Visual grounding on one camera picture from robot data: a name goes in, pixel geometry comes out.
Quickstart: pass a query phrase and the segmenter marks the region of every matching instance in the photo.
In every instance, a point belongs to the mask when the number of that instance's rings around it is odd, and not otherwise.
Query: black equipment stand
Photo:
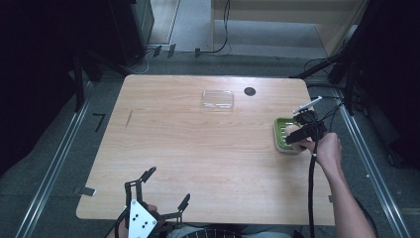
[[[325,60],[305,70],[304,72],[290,76],[289,78],[304,79],[313,73],[322,70],[331,64],[334,64],[333,69],[328,75],[328,80],[330,83],[336,84],[342,80],[345,74],[347,74],[344,105],[346,106],[346,109],[350,115],[353,115],[352,95],[355,80],[361,75],[361,71],[356,64],[358,49],[365,44],[365,41],[369,41],[369,39],[364,39],[367,35],[366,32],[368,32],[370,28],[374,27],[375,22],[377,21],[377,13],[382,7],[383,1],[369,1],[361,23],[356,28],[350,40],[338,53],[332,57],[326,58]]]
[[[102,72],[98,68],[96,61],[99,61],[121,75],[128,76],[130,73],[124,68],[118,66],[117,64],[104,59],[100,55],[94,53],[93,51],[77,50],[73,57],[74,65],[74,81],[76,88],[76,107],[75,112],[80,110],[81,105],[84,102],[84,87],[83,87],[83,76],[82,71],[84,70],[91,81],[100,81]]]

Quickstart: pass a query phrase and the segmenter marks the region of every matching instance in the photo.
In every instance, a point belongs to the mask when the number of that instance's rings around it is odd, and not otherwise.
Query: human arm
[[[314,142],[303,140],[299,145],[312,153]],[[333,195],[334,219],[339,238],[375,237],[364,213],[350,191],[341,167],[341,142],[335,133],[328,133],[318,142],[317,163],[321,166]]]

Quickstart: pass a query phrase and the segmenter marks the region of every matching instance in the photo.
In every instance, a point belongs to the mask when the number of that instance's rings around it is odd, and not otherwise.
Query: black tape
[[[161,50],[161,46],[158,46],[158,47],[155,49],[155,52],[154,52],[154,58],[155,58],[155,57],[157,57],[158,55],[160,55],[160,50]]]
[[[93,189],[93,188],[90,188],[90,187],[86,187],[83,184],[83,185],[77,186],[74,189],[73,194],[94,196],[96,194],[96,189]]]
[[[102,122],[103,122],[103,121],[104,121],[104,119],[105,119],[106,114],[93,113],[92,115],[93,115],[93,116],[100,116],[100,117],[101,117],[101,120],[99,121],[98,126],[96,127],[96,130],[95,130],[95,132],[98,132],[98,131],[99,131],[99,128],[100,128],[100,127],[101,127],[101,125],[102,125]]]
[[[169,53],[167,53],[167,58],[168,59],[173,57],[173,52],[175,52],[175,47],[176,47],[176,44],[170,45]]]
[[[195,49],[195,58],[197,59],[200,56],[200,49],[196,48]]]

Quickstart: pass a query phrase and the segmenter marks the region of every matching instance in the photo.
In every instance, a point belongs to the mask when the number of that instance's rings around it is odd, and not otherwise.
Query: metal rail
[[[334,92],[336,96],[343,97],[343,93],[340,90],[335,88]],[[362,136],[355,118],[350,116],[349,112],[344,107],[341,107],[340,111],[349,129],[350,135],[355,142],[356,148],[362,157],[362,162],[367,170],[371,184],[377,194],[377,197],[379,198],[383,211],[388,218],[395,237],[410,238],[411,235],[401,216],[399,208],[389,191],[386,182],[383,180],[376,163],[374,162],[374,158],[368,149],[367,143]]]
[[[89,105],[90,98],[92,96],[94,86],[92,82],[86,84],[86,99],[82,104],[78,113],[74,113],[71,122],[58,146],[57,151],[52,159],[47,173],[38,188],[37,193],[32,199],[28,211],[25,215],[25,218],[16,234],[17,238],[21,237],[31,237],[32,233],[37,225],[38,219],[43,212],[43,209],[47,203],[47,200],[50,196],[51,191],[53,190],[53,185],[55,184],[56,178],[59,175],[62,165],[66,159],[67,153],[71,144],[74,140],[74,137],[80,127],[81,121],[84,118],[87,107]]]

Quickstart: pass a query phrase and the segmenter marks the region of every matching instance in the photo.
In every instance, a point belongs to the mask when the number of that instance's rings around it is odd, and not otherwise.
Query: person
[[[312,141],[308,141],[305,139],[298,142],[297,144],[304,148],[307,148],[311,153],[313,153],[314,151],[315,143]],[[368,222],[367,218],[365,217],[365,214],[363,213],[355,198],[353,197],[352,192],[350,191],[349,186],[347,184],[341,166],[342,145],[336,133],[327,133],[321,140],[319,140],[317,145],[316,158],[316,162],[321,166],[322,171],[324,172],[329,186],[331,188],[331,193],[333,195],[334,220],[336,224],[337,237],[375,237],[374,231],[370,223]],[[185,235],[191,233],[198,234],[198,232],[202,230],[203,228],[200,227],[186,227],[183,231],[181,229],[169,233],[168,237],[184,237]],[[233,236],[231,235],[229,237],[289,237],[288,235],[278,232],[276,233],[276,235],[270,233],[269,231],[268,233],[266,232],[267,231],[243,236],[235,236],[236,234],[234,232],[231,232]],[[111,236],[108,236],[108,238],[113,237],[113,234],[114,232],[111,232]]]

